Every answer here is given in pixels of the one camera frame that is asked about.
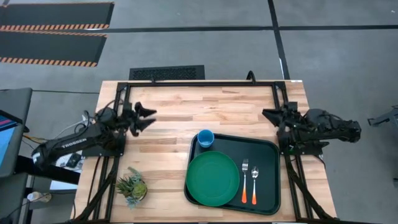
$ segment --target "metal bar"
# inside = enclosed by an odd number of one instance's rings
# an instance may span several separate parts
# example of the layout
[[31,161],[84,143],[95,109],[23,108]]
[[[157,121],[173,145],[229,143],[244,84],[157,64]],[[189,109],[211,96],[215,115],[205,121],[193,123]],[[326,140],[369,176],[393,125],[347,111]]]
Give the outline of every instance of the metal bar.
[[26,198],[32,192],[33,192],[33,188],[32,187],[26,187],[25,188],[25,193],[24,193],[24,198]]
[[105,210],[105,219],[110,220],[111,219],[111,214],[112,214],[112,205],[113,205],[113,197],[114,197],[114,190],[116,188],[116,179],[117,174],[118,174],[118,167],[119,167],[119,157],[115,157],[113,160],[113,163],[116,164],[116,175],[114,179],[111,182],[111,186],[109,187],[109,195],[108,195],[108,201],[106,202],[106,210]]
[[274,97],[275,109],[278,109],[280,107],[280,104],[276,85],[272,86],[272,96]]
[[[303,168],[303,162],[301,160],[301,155],[295,155],[296,165],[298,170],[298,176],[303,182],[304,187],[307,187],[307,181],[305,181],[305,174]],[[304,198],[305,212],[307,213],[307,218],[313,218],[312,208],[306,198]]]
[[155,83],[125,83],[133,87],[151,87],[151,86],[272,86],[275,82],[270,81],[256,81],[253,83],[251,80],[241,82],[164,82],[158,81]]
[[[99,176],[98,189],[101,188],[101,186],[104,184],[106,170],[108,168],[108,162],[109,162],[109,157],[104,157],[104,161],[102,163],[102,168],[101,168],[101,174]],[[101,200],[99,200],[95,206],[93,220],[98,219],[98,217],[100,216],[100,209],[101,209]]]
[[28,210],[25,218],[25,224],[31,224],[32,223],[32,215],[33,215],[33,210]]
[[[279,83],[279,89],[282,92],[282,98],[284,100],[284,103],[288,103],[289,99],[287,98],[287,92],[286,92],[286,86],[285,83]],[[288,150],[286,149],[280,149],[281,151],[285,151],[285,164],[286,164],[286,169],[288,169],[289,164],[291,165],[291,160],[290,160],[290,156],[288,153]],[[298,220],[301,217],[301,212],[300,212],[300,205],[299,205],[299,198],[297,197],[297,191],[296,191],[296,186],[294,184],[294,181],[292,178],[289,177],[289,175],[287,176],[288,180],[289,180],[289,187],[290,187],[290,194],[292,195],[292,203],[293,203],[293,210],[294,210],[294,216],[295,219]]]
[[[116,114],[118,113],[119,101],[120,101],[120,97],[121,97],[121,90],[123,90],[123,89],[124,89],[124,86],[121,86],[119,83],[118,91],[116,92],[115,101],[114,101],[114,105],[113,105],[113,109],[115,110]],[[126,94],[124,96],[124,102],[129,101],[130,91],[131,91],[130,87],[127,86]],[[115,191],[115,187],[116,187],[116,179],[117,179],[117,174],[118,174],[118,167],[119,167],[119,157],[115,157],[113,160],[113,166],[112,166],[113,169],[111,170],[111,172],[115,172],[116,174],[115,174],[114,179],[111,182],[111,186],[109,187],[108,201],[106,202],[105,219],[107,219],[107,220],[111,219],[114,191]]]
[[310,204],[310,206],[313,208],[315,213],[318,215],[319,218],[321,219],[333,219],[329,214],[327,214],[324,209],[318,204],[318,202],[315,200],[315,198],[312,196],[312,194],[308,191],[308,189],[303,185],[301,179],[297,175],[296,171],[294,171],[292,162],[290,160],[290,156],[285,153],[285,158],[289,162],[286,164],[286,170],[287,170],[287,175],[294,181],[294,183],[297,185],[297,187],[300,189],[300,191],[303,193],[303,197],[306,198]]
[[117,171],[116,164],[112,165],[111,172],[109,172],[107,178],[104,181],[104,184],[98,189],[97,193],[95,193],[93,199],[88,204],[88,206],[82,211],[82,213],[75,218],[74,221],[82,221],[88,219],[94,208],[97,206],[98,202],[102,199],[103,194],[105,193],[106,189],[112,182],[114,178],[116,178],[116,171]]
[[307,224],[371,224],[365,222],[342,221],[339,220],[338,218],[329,218],[329,219],[299,218],[297,221],[300,223],[307,223]]

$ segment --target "gray floor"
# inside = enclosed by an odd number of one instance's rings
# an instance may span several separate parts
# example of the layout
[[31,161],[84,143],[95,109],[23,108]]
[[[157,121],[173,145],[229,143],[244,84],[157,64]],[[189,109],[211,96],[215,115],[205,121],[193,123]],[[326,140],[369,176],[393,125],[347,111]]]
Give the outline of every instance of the gray floor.
[[[54,2],[11,0],[16,2]],[[398,24],[396,1],[277,0],[280,26]],[[116,1],[111,28],[173,26],[270,26],[267,1],[133,0]],[[398,220],[397,130],[366,119],[398,104],[398,30],[281,32],[291,79],[304,81],[312,108],[363,129],[356,144],[333,141],[325,152],[326,171],[337,214],[344,220],[396,223]],[[281,79],[273,31],[110,34],[96,68],[0,63],[2,88],[99,91],[103,80],[126,80],[129,68],[205,65],[207,79]],[[50,138],[91,113],[97,95],[38,93],[28,125],[32,135]],[[30,150],[23,146],[22,153]],[[34,212],[34,223],[62,222],[72,206]]]

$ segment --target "succulent plant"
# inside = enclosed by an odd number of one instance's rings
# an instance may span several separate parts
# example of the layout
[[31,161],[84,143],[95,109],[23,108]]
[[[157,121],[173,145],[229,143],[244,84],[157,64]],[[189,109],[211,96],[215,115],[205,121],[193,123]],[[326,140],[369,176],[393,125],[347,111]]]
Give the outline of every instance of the succulent plant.
[[129,208],[134,208],[147,193],[147,186],[142,181],[142,176],[138,171],[132,167],[129,167],[128,169],[133,173],[133,175],[126,178],[120,178],[116,183],[116,188],[118,189],[118,193],[123,194],[127,199]]

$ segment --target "black floor mat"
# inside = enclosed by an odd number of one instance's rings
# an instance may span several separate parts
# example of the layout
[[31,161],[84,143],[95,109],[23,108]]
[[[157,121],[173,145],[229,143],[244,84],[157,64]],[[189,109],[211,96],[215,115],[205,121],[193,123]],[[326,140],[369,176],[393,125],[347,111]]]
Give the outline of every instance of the black floor mat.
[[0,6],[0,29],[105,29],[113,7],[113,2],[10,4]]
[[204,65],[130,68],[129,80],[205,80]]
[[104,34],[0,31],[0,62],[95,67]]

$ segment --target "blue screen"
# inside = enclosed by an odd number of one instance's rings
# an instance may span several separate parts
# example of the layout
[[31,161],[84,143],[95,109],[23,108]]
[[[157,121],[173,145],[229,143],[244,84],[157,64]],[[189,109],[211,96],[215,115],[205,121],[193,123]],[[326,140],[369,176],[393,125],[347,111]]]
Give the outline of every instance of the blue screen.
[[15,121],[0,115],[0,129],[16,124]]
[[14,128],[0,131],[0,165],[4,159],[4,155],[6,154],[8,144],[10,143],[13,133]]

